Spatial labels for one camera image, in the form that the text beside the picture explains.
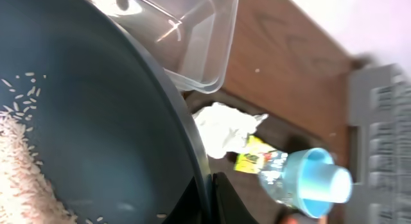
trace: pile of rice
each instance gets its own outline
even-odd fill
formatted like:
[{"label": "pile of rice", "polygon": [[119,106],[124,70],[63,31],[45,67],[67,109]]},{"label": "pile of rice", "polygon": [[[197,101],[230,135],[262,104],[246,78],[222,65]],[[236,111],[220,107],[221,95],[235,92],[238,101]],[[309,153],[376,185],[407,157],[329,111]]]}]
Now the pile of rice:
[{"label": "pile of rice", "polygon": [[30,153],[29,129],[0,112],[0,224],[72,224],[77,217],[57,201]]}]

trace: brown wooden surface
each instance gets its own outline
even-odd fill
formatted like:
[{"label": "brown wooden surface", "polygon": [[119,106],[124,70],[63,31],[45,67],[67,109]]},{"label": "brown wooden surface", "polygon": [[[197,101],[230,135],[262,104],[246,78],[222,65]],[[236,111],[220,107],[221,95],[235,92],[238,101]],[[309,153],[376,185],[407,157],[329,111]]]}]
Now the brown wooden surface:
[{"label": "brown wooden surface", "polygon": [[[349,71],[349,57],[290,0],[239,1],[223,88],[318,135],[345,167]],[[342,218],[337,205],[328,221]]]}]

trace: wood grain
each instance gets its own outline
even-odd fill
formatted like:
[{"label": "wood grain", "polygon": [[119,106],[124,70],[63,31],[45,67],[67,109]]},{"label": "wood grain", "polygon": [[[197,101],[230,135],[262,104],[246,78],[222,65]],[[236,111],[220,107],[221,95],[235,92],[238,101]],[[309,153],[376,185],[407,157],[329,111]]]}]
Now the wood grain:
[{"label": "wood grain", "polygon": [[[290,0],[240,0],[223,88],[318,135],[348,165],[350,59]],[[337,205],[329,223],[343,222]]]}]

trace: black object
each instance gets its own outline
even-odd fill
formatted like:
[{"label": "black object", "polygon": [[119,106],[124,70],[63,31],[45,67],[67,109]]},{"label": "black object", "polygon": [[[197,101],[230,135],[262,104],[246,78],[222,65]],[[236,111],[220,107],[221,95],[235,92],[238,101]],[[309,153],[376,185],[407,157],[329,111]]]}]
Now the black object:
[{"label": "black object", "polygon": [[41,89],[23,122],[34,126],[28,138],[42,172],[79,223],[162,223],[157,214],[172,212],[193,176],[211,218],[193,119],[138,42],[84,0],[0,0],[0,24],[0,78],[17,91],[0,82],[0,101],[12,107],[23,94],[23,109],[27,92]]}]

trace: white wall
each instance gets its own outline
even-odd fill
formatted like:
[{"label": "white wall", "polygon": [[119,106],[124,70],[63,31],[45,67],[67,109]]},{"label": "white wall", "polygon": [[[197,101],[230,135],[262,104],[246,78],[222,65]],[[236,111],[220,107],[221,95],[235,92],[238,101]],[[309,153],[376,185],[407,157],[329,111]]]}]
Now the white wall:
[{"label": "white wall", "polygon": [[293,0],[350,54],[371,53],[411,76],[411,0]]}]

